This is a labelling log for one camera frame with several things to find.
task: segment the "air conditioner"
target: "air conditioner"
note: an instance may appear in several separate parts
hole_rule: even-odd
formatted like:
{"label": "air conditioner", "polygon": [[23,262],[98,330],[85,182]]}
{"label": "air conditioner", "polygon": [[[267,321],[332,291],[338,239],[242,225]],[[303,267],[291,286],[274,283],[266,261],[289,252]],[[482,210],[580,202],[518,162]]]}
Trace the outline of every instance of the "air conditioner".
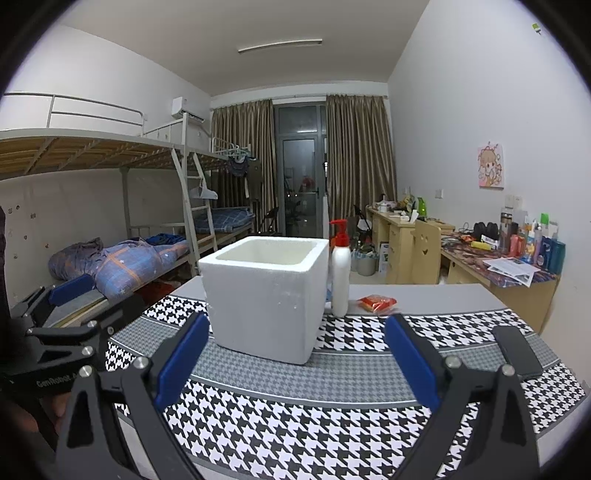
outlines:
{"label": "air conditioner", "polygon": [[175,98],[173,100],[171,115],[175,118],[182,118],[184,113],[188,113],[191,120],[195,120],[201,124],[205,121],[201,116],[191,111],[191,107],[188,106],[186,98]]}

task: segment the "plastic bag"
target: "plastic bag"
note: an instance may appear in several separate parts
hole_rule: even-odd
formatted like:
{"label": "plastic bag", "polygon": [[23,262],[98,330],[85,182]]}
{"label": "plastic bag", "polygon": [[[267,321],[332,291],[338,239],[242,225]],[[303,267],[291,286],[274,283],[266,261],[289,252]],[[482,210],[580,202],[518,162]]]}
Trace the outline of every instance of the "plastic bag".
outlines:
{"label": "plastic bag", "polygon": [[368,295],[357,301],[357,304],[367,310],[368,312],[375,313],[376,315],[390,314],[394,310],[396,305],[396,299],[391,297],[384,297],[382,295]]}

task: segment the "glass door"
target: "glass door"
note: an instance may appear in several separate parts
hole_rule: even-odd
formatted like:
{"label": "glass door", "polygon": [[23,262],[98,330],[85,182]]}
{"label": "glass door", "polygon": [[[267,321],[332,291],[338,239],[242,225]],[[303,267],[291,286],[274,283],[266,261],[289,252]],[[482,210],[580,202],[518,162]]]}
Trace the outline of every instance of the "glass door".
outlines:
{"label": "glass door", "polygon": [[326,170],[321,104],[278,106],[277,173],[280,229],[286,236],[322,236]]}

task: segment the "desk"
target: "desk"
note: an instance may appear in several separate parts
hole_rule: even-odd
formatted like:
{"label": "desk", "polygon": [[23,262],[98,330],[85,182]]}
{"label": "desk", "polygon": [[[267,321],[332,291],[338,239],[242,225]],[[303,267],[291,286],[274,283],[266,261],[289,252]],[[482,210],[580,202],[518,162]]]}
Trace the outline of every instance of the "desk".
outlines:
{"label": "desk", "polygon": [[[368,293],[397,298],[419,335],[442,355],[458,355],[472,368],[494,371],[503,364],[491,329],[506,322],[518,325],[544,368],[540,379],[522,383],[540,465],[560,450],[585,413],[587,395],[554,352],[490,292],[480,285],[374,290],[351,285],[349,298]],[[195,277],[150,307],[109,340],[107,368],[126,367],[138,354],[151,356],[193,311],[205,309],[204,298],[201,278]],[[442,328],[443,320],[456,322],[455,327]],[[206,480],[322,480],[327,472],[335,480],[390,478],[430,412],[417,404],[384,343],[383,326],[383,319],[367,312],[349,312],[345,321],[326,316],[306,365],[232,352],[211,337],[181,398],[164,417]],[[117,408],[138,459],[143,450],[129,411]],[[444,461],[446,473],[465,451],[475,408],[472,404],[465,420],[470,428],[458,432],[459,443]],[[155,478],[145,455],[139,458],[142,474]]]}
{"label": "desk", "polygon": [[[366,215],[372,220],[372,239],[376,249],[379,249],[382,243],[389,243],[386,283],[411,284],[414,224],[403,222],[400,217],[379,212],[371,207],[367,207]],[[453,225],[439,220],[428,220],[427,223],[438,226],[442,233],[450,233],[456,229]]]}
{"label": "desk", "polygon": [[503,257],[499,252],[472,248],[457,235],[442,235],[441,255],[450,260],[449,284],[481,283],[535,332],[542,331],[558,284],[557,275],[540,270],[528,288],[517,280],[488,271],[484,260]]}

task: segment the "upper bunk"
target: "upper bunk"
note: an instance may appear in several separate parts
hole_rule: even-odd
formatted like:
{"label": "upper bunk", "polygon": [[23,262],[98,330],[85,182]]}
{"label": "upper bunk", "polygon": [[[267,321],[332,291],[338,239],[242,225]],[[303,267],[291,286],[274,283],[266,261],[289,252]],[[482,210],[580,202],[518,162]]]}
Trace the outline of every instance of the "upper bunk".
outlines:
{"label": "upper bunk", "polygon": [[[0,131],[0,180],[38,173],[97,168],[146,168],[174,170],[171,150],[175,149],[180,158],[199,156],[203,170],[225,168],[230,159],[249,155],[248,149],[218,139],[210,142],[211,151],[187,145],[189,115],[166,123],[158,128],[145,130],[145,115],[125,106],[99,102],[85,98],[55,95],[49,93],[10,92],[5,97],[45,97],[50,99],[46,126],[43,128],[18,128]],[[126,114],[108,116],[105,114],[63,111],[56,109],[56,99],[74,100],[109,109],[118,109]],[[88,129],[55,128],[51,126],[55,116],[100,119],[118,122],[139,128],[137,135],[118,134]],[[180,142],[170,141],[173,128],[180,128]],[[155,135],[165,138],[159,140]],[[187,162],[191,170],[192,162]]]}

